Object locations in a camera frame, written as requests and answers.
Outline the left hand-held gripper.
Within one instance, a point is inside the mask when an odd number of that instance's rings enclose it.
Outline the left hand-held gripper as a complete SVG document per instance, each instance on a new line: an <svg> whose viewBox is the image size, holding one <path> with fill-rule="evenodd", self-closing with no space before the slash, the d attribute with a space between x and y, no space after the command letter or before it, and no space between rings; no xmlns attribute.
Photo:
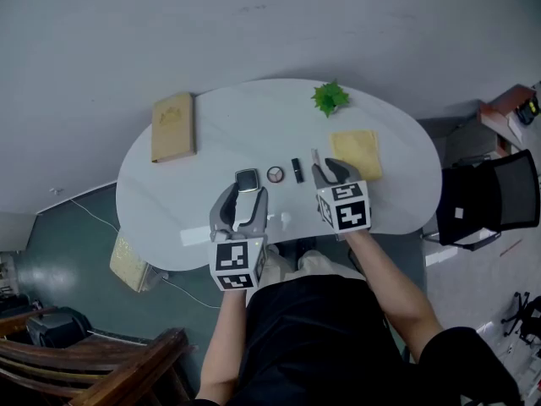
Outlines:
<svg viewBox="0 0 541 406"><path fill-rule="evenodd" d="M209 268L222 291L255 290L267 260L268 191L257 194L251 218L233 229L238 184L230 184L210 209Z"/></svg>

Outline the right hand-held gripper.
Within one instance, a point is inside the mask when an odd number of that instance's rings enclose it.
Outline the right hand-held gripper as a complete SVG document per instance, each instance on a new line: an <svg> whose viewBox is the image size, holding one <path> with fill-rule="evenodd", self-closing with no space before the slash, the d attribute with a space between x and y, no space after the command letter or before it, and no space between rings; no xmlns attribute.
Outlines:
<svg viewBox="0 0 541 406"><path fill-rule="evenodd" d="M334 180L325 176L320 165L314 163L311 167L322 219L334 233L370 229L368 186L360 172L350 163L335 158L327 157L325 165Z"/></svg>

